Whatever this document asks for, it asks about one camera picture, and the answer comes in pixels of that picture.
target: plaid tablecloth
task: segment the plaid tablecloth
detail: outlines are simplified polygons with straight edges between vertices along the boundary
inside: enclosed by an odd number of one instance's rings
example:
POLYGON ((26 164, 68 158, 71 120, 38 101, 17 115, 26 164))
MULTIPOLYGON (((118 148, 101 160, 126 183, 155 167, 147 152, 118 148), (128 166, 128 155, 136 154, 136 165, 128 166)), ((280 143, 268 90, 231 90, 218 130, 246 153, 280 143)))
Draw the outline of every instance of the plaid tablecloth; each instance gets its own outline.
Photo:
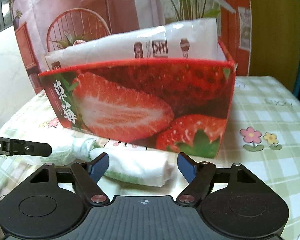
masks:
MULTIPOLYGON (((0 136, 26 139, 32 129, 58 129, 60 133, 73 137, 90 137, 62 128, 43 91, 0 129, 0 136)), ((96 138, 96 141, 104 146, 108 140, 96 138)), ((0 199, 38 168, 25 164, 23 158, 0 156, 0 199)), ((175 160, 176 155, 171 154, 171 158, 175 160)), ((218 167, 242 163, 276 191, 290 209, 282 237, 285 240, 298 238, 300 102, 277 80, 272 77, 237 77, 226 133, 220 152, 212 162, 218 167), (247 137, 251 133, 252 141, 247 137)), ((104 177, 98 184, 110 198, 113 195, 172 195, 175 198, 187 185, 180 173, 161 188, 127 184, 104 177)))

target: black circular pad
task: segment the black circular pad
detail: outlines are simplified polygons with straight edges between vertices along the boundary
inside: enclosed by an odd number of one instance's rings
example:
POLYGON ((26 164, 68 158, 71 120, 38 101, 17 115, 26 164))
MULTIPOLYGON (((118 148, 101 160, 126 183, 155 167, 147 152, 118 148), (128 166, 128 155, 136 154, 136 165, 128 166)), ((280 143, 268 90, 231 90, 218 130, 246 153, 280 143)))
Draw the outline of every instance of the black circular pad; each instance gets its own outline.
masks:
POLYGON ((201 214, 216 231, 234 238, 255 239, 281 233, 289 210, 277 194, 243 195, 219 190, 202 201, 201 214))
POLYGON ((84 213, 81 198, 58 186, 40 188, 40 183, 35 184, 35 191, 16 187, 0 201, 4 233, 21 239, 45 239, 75 227, 84 213))
POLYGON ((47 196, 33 196, 21 202, 20 211, 29 217, 43 217, 51 214, 57 207, 57 202, 47 196))
POLYGON ((242 217, 257 217, 266 211, 267 206, 256 197, 238 196, 229 201, 229 208, 233 213, 242 217))

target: potted plant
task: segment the potted plant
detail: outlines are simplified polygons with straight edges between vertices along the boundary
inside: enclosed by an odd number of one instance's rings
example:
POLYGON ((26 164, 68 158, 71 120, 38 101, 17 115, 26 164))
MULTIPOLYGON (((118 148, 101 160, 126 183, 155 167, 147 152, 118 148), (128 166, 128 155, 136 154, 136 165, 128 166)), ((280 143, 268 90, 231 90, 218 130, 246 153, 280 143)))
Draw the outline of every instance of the potted plant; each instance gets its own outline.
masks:
POLYGON ((65 49, 67 47, 73 46, 76 41, 90 41, 86 35, 71 35, 67 31, 64 31, 65 39, 57 41, 57 47, 59 49, 65 49))
POLYGON ((236 13, 225 0, 210 0, 213 3, 212 8, 207 10, 208 0, 178 0, 175 3, 173 0, 170 2, 174 8, 174 18, 166 18, 166 24, 174 21, 193 20, 206 17, 216 18, 220 14, 220 6, 225 8, 231 13, 236 13))
POLYGON ((19 19, 20 19, 21 16, 22 16, 22 12, 20 10, 16 10, 16 17, 13 20, 14 30, 19 28, 19 19))
POLYGON ((19 27, 19 19, 22 15, 20 10, 16 10, 16 16, 13 15, 13 6, 15 0, 9 0, 9 7, 13 18, 13 27, 16 30, 19 27))

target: strawberry image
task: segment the strawberry image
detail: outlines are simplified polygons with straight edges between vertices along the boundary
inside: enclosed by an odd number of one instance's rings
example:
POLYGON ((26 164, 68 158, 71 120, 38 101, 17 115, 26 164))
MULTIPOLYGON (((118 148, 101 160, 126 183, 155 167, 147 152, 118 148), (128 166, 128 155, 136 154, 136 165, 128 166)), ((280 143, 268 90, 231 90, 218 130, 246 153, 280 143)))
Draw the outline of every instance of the strawberry image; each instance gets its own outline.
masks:
POLYGON ((158 96, 177 115, 220 96, 230 75, 228 68, 200 64, 141 65, 127 71, 136 90, 158 96))
POLYGON ((174 118, 170 106, 156 96, 86 72, 72 91, 78 114, 89 130, 101 137, 131 142, 166 129, 174 118))
POLYGON ((214 158, 226 128, 226 119, 201 114, 175 119, 170 128, 157 136, 156 148, 214 158))

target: black mount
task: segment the black mount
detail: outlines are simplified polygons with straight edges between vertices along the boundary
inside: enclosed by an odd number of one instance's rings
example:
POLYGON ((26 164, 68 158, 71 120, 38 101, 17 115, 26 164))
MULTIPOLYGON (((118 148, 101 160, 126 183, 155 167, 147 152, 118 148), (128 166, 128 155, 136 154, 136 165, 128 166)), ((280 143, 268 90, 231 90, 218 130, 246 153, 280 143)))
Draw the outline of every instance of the black mount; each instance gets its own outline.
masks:
POLYGON ((106 153, 69 168, 43 165, 0 201, 7 240, 121 240, 125 230, 130 240, 275 240, 288 220, 284 200, 240 163, 217 168, 179 154, 178 168, 189 185, 176 201, 169 196, 110 201, 96 184, 108 166, 106 153), (76 194, 58 182, 72 183, 76 194), (215 183, 228 186, 212 192, 215 183), (173 236, 172 228, 180 232, 173 236))

